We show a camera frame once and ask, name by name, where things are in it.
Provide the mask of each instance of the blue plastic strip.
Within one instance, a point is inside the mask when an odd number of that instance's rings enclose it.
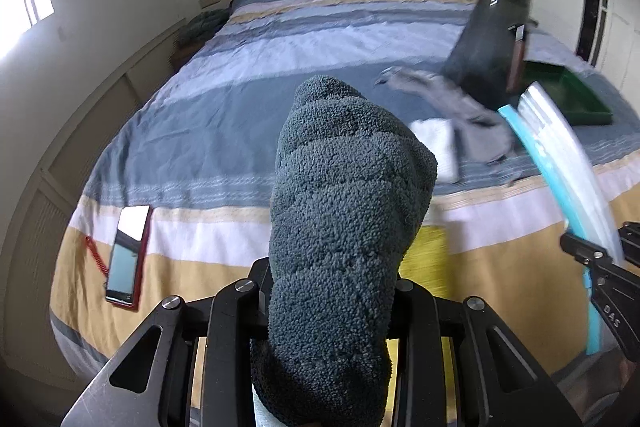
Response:
[[[571,204],[571,197],[556,171],[556,166],[546,155],[545,150],[538,146],[538,142],[531,136],[528,126],[511,105],[501,107],[498,109],[498,113],[507,121],[518,138],[520,138],[524,148],[540,170],[546,184],[551,189],[551,193],[556,198],[564,217],[566,217],[571,232],[582,239],[587,239],[580,218]],[[582,281],[584,282],[584,287],[587,289],[588,298],[586,353],[587,355],[593,355],[600,350],[600,316],[596,308],[591,304],[591,275],[588,268],[584,269]]]

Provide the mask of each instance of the smartphone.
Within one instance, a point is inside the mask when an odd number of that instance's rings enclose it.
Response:
[[[105,288],[105,298],[115,306],[138,309],[150,222],[148,204],[126,206],[120,213]]]

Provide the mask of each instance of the phone screen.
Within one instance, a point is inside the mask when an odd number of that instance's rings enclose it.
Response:
[[[150,211],[148,205],[141,205],[128,206],[120,213],[107,277],[108,301],[129,307],[137,303],[138,263],[145,247],[143,242]]]

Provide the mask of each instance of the towel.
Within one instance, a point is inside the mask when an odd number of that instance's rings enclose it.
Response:
[[[269,338],[252,342],[255,392],[285,425],[382,422],[396,276],[436,170],[353,87],[327,76],[298,87],[276,154]]]
[[[416,120],[409,124],[415,134],[438,162],[438,183],[455,183],[458,181],[458,160],[456,158],[456,136],[450,120],[430,118]]]
[[[491,163],[513,150],[514,136],[504,118],[440,74],[395,66],[383,71],[376,83],[427,99],[452,120],[471,161]]]

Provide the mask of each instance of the phone strap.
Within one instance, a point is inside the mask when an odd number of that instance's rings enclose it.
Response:
[[[104,276],[108,277],[109,269],[106,267],[105,263],[102,261],[102,257],[100,257],[100,254],[98,253],[98,247],[95,244],[94,238],[87,235],[84,238],[84,243],[91,252],[91,255],[94,257],[95,264],[98,265],[98,268],[104,274]]]

